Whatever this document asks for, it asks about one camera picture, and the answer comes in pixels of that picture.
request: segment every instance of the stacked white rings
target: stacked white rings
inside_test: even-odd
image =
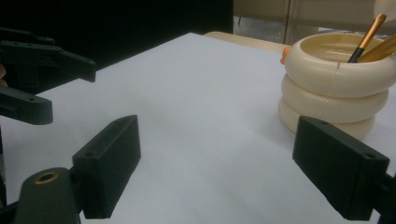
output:
[[[298,118],[323,119],[363,138],[396,82],[396,62],[346,63],[362,35],[312,35],[295,43],[285,61],[279,115],[296,132]],[[366,50],[381,42],[373,39]]]

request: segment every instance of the screw hole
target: screw hole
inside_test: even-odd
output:
[[[48,173],[44,173],[43,175],[40,175],[36,180],[35,183],[37,185],[40,184],[47,184],[49,182],[51,182],[52,180],[58,178],[59,173],[56,172],[48,172]]]
[[[371,153],[364,153],[364,156],[365,156],[366,158],[369,158],[369,159],[375,158],[375,155],[374,155],[374,154],[371,154]]]

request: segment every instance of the pencil holder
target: pencil holder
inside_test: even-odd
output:
[[[371,63],[347,63],[363,36],[312,35],[290,49],[282,80],[279,115],[296,132],[300,115],[330,122],[356,138],[375,123],[396,82],[396,62],[388,57]],[[366,51],[381,40],[374,38]]]

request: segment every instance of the white tabletop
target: white tabletop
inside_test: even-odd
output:
[[[279,59],[189,34],[99,71],[93,84],[41,93],[53,103],[52,124],[1,118],[9,201],[29,175],[70,168],[110,121],[136,114],[142,159],[112,218],[83,223],[349,223],[291,158],[294,134],[277,114]],[[364,139],[393,161],[395,100],[391,90]]]

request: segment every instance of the white ring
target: white ring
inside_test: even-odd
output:
[[[298,118],[301,116],[293,110],[281,97],[278,105],[279,116],[284,125],[293,133],[297,131]],[[373,128],[375,116],[352,123],[332,123],[335,127],[352,135],[357,139],[362,139]]]
[[[296,85],[288,75],[282,80],[283,98],[299,114],[330,123],[350,123],[368,119],[387,103],[389,91],[361,98],[333,98],[318,95]]]
[[[371,63],[346,62],[361,35],[312,35],[295,43],[285,68],[306,90],[323,95],[356,98],[387,90],[396,83],[396,62],[391,57]],[[366,51],[380,43],[374,38]]]

